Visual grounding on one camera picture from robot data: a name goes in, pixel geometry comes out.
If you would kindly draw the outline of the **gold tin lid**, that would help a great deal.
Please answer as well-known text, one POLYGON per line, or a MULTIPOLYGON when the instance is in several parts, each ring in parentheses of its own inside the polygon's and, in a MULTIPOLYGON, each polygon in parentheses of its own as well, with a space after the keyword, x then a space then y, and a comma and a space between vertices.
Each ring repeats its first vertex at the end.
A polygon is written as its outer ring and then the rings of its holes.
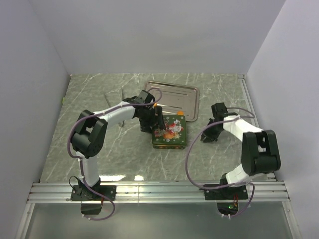
POLYGON ((187 125, 184 115, 164 115, 165 129, 159 126, 152 131, 152 145, 155 149, 185 149, 187 125))

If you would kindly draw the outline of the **silver metal tray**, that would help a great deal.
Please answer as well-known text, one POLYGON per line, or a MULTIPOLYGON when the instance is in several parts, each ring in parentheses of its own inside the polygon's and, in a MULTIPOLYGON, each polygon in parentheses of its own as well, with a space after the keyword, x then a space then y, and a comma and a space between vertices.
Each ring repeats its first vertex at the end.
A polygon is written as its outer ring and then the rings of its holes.
POLYGON ((178 85, 173 83, 147 81, 145 90, 158 99, 159 88, 162 92, 162 98, 158 101, 158 105, 162 107, 164 115, 175 115, 182 111, 186 117, 186 121, 194 122, 198 119, 199 96, 200 90, 197 87, 178 85))

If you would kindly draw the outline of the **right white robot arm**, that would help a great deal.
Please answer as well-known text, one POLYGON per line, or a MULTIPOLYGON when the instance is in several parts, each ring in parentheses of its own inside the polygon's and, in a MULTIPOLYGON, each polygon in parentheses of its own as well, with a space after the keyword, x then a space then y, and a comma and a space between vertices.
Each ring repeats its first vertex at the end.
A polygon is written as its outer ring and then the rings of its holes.
POLYGON ((224 174, 220 180, 220 195, 230 199, 237 193, 237 187, 280 169, 277 137, 274 131, 260 129, 246 122, 239 114, 229 112, 224 103, 213 104, 211 110, 213 118, 209 120, 200 140, 204 143, 217 141, 220 134, 226 131, 242 143, 239 166, 224 174))

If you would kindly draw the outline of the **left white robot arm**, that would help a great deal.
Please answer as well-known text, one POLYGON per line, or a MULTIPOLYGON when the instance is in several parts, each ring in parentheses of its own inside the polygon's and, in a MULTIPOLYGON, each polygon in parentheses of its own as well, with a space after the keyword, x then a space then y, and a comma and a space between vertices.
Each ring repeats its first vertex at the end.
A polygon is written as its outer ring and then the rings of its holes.
POLYGON ((84 110, 73 125, 67 140, 67 152, 77 159, 80 167, 78 186, 88 200, 101 196, 101 179, 98 173, 97 155, 103 148, 106 132, 114 125, 138 118, 140 130, 152 133, 159 127, 165 129, 162 107, 149 91, 125 98, 108 109, 91 112, 84 110))

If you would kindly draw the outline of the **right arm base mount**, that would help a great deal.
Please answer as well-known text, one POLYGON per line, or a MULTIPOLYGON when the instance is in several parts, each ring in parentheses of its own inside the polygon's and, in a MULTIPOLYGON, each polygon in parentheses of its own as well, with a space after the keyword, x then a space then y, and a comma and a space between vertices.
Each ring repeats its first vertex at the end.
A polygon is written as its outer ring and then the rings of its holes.
POLYGON ((246 186, 226 187, 221 189, 213 189, 204 191, 204 199, 206 201, 222 201, 217 203, 217 210, 221 216, 228 218, 240 214, 239 200, 247 200, 248 192, 246 186))

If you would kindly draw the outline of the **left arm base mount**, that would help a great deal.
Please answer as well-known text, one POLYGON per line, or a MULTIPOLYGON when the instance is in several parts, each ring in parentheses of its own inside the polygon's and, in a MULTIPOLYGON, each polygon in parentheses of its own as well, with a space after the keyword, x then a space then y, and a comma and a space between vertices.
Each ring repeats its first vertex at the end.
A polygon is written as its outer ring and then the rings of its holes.
POLYGON ((103 203, 107 201, 105 197, 111 201, 115 200, 117 186, 115 185, 98 185, 92 190, 103 195, 103 197, 93 193, 84 184, 74 185, 70 196, 71 202, 80 202, 81 213, 86 216, 97 216, 101 213, 103 203))

